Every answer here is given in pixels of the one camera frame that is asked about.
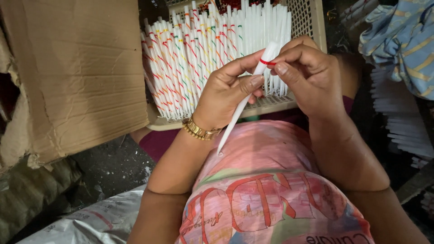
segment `blue fabric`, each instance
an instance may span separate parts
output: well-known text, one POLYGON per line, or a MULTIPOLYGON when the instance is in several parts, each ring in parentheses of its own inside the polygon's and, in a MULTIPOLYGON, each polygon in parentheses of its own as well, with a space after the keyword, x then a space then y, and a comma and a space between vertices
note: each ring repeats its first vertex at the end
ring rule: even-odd
POLYGON ((434 100, 434 0, 399 0, 366 17, 359 52, 380 67, 393 64, 391 80, 404 81, 415 95, 434 100))

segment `forearm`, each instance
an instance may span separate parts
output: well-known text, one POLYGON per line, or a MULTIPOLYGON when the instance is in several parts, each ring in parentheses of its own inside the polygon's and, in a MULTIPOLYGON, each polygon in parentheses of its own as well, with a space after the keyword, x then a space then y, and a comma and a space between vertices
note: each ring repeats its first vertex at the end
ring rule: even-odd
POLYGON ((181 129, 149 177, 147 188, 160 194, 191 191, 213 141, 202 141, 181 129))
POLYGON ((386 172, 346 114, 332 121, 310 119, 309 133, 320 172, 338 187, 357 191, 389 187, 386 172))
POLYGON ((363 214, 376 244, 428 244, 428 240, 407 216, 392 189, 375 192, 346 192, 363 214))

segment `gold wristwatch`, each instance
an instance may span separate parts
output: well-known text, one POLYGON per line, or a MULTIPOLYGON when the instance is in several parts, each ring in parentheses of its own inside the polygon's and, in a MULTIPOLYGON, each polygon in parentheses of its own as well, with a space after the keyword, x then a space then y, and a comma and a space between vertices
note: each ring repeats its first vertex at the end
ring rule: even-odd
POLYGON ((182 121, 182 127, 184 129, 186 129, 187 132, 190 133, 190 135, 192 135, 192 136, 194 136, 197 139, 200 139, 202 141, 203 140, 209 141, 209 140, 216 138, 222 130, 222 129, 216 129, 216 130, 212 130, 212 131, 206 131, 204 129, 201 129, 199 126, 197 126, 194 123, 193 117, 190 117, 188 119, 184 119, 182 121))

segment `red ribbon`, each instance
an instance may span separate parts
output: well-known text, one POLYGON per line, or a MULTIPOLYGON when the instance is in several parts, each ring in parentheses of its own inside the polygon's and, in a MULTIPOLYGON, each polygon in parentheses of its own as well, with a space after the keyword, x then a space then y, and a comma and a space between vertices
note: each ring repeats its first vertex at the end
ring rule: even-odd
POLYGON ((267 62, 267 61, 264 61, 264 60, 262 60, 262 59, 260 59, 259 61, 260 61, 261 63, 265 64, 265 65, 276 65, 276 63, 267 62))

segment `mesh basket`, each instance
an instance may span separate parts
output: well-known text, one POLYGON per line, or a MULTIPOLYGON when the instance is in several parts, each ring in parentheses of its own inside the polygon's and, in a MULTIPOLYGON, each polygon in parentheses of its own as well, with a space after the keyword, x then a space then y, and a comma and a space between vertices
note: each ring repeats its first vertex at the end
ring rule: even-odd
MULTIPOLYGON (((182 13, 181 16, 183 16, 184 5, 191 6, 191 0, 165 1, 169 7, 170 14, 172 10, 174 10, 176 14, 182 13)), ((205 1, 197 1, 197 6, 203 3, 205 3, 205 1)), ((324 28, 321 0, 282 0, 281 4, 288 6, 288 10, 292 12, 292 38, 301 35, 309 35, 318 44, 320 49, 326 53, 326 31, 324 28)), ((285 97, 268 96, 263 99, 258 99, 254 104, 247 104, 240 118, 293 109, 296 107, 297 103, 292 93, 285 97)), ((151 130, 165 131, 182 127, 181 120, 167 121, 167 119, 159 117, 159 114, 155 104, 148 104, 148 119, 150 121, 148 128, 151 130)))

